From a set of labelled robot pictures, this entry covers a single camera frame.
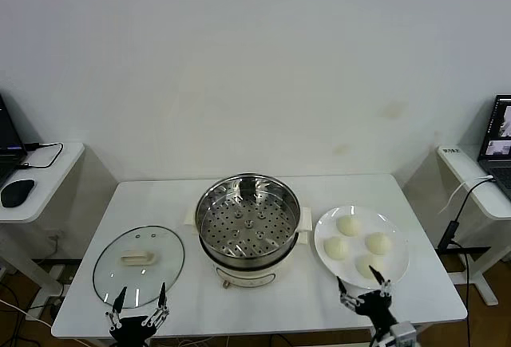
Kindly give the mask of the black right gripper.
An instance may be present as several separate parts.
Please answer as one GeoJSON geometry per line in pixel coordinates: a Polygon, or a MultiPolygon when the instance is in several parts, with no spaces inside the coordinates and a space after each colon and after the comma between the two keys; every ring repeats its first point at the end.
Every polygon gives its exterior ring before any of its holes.
{"type": "Polygon", "coordinates": [[[337,276],[339,300],[342,305],[352,312],[368,317],[375,328],[376,337],[384,337],[390,332],[390,327],[398,323],[390,312],[392,303],[391,281],[385,279],[373,266],[369,266],[369,269],[380,288],[354,297],[348,294],[342,279],[337,276]]]}

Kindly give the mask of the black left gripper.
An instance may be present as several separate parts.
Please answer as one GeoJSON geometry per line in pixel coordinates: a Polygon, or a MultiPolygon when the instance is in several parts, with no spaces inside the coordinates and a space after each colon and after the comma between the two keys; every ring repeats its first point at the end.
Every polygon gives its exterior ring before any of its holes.
{"type": "Polygon", "coordinates": [[[115,298],[112,309],[105,313],[109,322],[109,333],[117,347],[148,347],[149,339],[156,333],[169,315],[165,282],[162,283],[156,309],[147,318],[144,316],[121,318],[127,287],[124,286],[115,298]]]}

